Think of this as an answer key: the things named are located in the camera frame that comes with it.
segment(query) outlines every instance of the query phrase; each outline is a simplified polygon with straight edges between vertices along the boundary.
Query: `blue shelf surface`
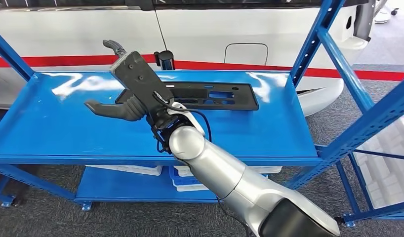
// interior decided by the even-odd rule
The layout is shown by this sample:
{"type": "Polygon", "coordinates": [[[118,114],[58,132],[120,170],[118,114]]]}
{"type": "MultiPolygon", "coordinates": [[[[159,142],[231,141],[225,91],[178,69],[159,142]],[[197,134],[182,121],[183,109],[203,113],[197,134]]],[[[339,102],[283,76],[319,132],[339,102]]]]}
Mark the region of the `blue shelf surface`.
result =
{"type": "MultiPolygon", "coordinates": [[[[288,73],[157,74],[164,81],[250,83],[258,111],[204,110],[214,143],[247,164],[320,162],[288,73]]],[[[168,154],[157,152],[144,119],[129,122],[96,116],[84,105],[88,99],[114,103],[122,90],[110,72],[35,73],[0,122],[0,163],[178,164],[168,154]]],[[[205,128],[203,119],[195,117],[205,128]]]]}
{"type": "Polygon", "coordinates": [[[178,192],[163,167],[160,176],[86,167],[76,201],[217,202],[211,191],[178,192]]]}

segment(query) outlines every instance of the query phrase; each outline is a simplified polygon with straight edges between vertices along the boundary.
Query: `shelf foot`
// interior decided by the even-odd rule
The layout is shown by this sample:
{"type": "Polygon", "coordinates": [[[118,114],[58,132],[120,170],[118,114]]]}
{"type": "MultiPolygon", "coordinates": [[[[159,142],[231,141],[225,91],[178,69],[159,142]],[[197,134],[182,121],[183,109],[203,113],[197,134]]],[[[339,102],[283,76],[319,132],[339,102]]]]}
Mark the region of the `shelf foot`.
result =
{"type": "Polygon", "coordinates": [[[90,201],[84,202],[83,205],[82,205],[81,210],[82,211],[90,211],[91,210],[91,205],[92,205],[92,202],[90,202],[90,201]]]}

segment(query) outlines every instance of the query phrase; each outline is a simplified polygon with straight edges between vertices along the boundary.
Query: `stacked white crate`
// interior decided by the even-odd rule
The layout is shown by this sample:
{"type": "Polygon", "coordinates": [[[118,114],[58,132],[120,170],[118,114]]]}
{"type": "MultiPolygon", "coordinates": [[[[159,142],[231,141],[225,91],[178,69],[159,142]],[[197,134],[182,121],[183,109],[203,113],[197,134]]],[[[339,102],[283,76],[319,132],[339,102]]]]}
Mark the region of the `stacked white crate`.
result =
{"type": "MultiPolygon", "coordinates": [[[[404,156],[404,116],[373,136],[360,150],[404,156]]],[[[374,208],[404,201],[404,160],[355,153],[374,208]]]]}

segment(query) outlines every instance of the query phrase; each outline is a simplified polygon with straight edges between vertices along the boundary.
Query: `lower shelf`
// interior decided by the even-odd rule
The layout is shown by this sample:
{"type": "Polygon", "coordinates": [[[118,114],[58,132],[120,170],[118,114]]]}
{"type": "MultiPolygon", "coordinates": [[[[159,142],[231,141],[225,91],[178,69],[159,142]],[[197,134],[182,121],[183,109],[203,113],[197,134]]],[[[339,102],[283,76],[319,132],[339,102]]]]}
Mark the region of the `lower shelf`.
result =
{"type": "Polygon", "coordinates": [[[168,167],[160,176],[86,167],[76,200],[80,201],[153,201],[215,203],[211,191],[178,192],[168,167]]]}

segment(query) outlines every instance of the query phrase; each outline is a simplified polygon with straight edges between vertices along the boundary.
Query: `car door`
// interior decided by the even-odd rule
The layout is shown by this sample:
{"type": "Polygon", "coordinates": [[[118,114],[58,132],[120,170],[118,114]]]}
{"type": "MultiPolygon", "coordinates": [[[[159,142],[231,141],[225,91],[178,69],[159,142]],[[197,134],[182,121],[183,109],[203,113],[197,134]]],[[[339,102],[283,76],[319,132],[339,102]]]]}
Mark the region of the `car door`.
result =
{"type": "MultiPolygon", "coordinates": [[[[6,0],[0,6],[0,34],[35,70],[107,70],[113,52],[104,39],[144,55],[165,49],[151,0],[6,0]]],[[[0,60],[0,108],[24,84],[0,60]]]]}

